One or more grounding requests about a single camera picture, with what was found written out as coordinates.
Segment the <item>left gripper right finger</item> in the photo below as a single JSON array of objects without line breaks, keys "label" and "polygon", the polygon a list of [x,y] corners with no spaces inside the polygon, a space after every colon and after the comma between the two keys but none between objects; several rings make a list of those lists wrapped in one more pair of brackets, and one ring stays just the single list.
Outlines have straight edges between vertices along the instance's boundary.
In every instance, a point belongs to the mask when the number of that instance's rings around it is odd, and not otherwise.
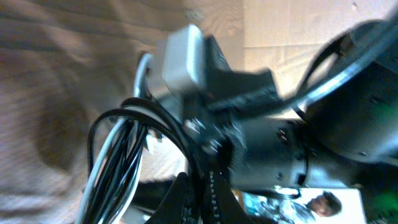
[{"label": "left gripper right finger", "polygon": [[218,170],[210,170],[206,175],[203,222],[204,224],[252,223]]}]

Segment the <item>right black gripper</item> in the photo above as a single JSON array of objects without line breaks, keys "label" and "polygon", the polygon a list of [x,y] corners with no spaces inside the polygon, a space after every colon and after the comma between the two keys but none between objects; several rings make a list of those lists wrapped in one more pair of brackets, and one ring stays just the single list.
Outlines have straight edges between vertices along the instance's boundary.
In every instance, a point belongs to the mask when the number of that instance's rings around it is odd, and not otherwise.
[{"label": "right black gripper", "polygon": [[210,110],[200,96],[184,98],[183,118],[198,125],[187,134],[206,169],[219,168],[228,186],[263,192],[275,185],[297,189],[308,173],[308,154],[296,119],[241,116],[236,108]]}]

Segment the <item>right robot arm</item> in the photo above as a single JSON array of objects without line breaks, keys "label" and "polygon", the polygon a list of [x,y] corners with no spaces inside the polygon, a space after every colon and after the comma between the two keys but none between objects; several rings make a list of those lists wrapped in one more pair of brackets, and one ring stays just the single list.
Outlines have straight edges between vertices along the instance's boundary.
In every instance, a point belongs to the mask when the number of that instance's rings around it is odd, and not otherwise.
[{"label": "right robot arm", "polygon": [[338,189],[377,197],[397,190],[397,18],[341,33],[312,60],[295,95],[282,99],[270,70],[230,69],[205,38],[208,88],[187,99],[193,136],[209,152],[199,170],[205,223],[249,223],[232,190],[274,199],[275,185]]}]

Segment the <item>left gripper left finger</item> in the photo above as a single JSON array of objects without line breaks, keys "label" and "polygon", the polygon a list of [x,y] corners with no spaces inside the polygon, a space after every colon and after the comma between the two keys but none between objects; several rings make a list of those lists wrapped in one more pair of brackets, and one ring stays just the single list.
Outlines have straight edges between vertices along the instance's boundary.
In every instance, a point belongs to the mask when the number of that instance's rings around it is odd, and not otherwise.
[{"label": "left gripper left finger", "polygon": [[186,173],[181,172],[146,224],[193,223],[192,202],[193,190],[190,179]]}]

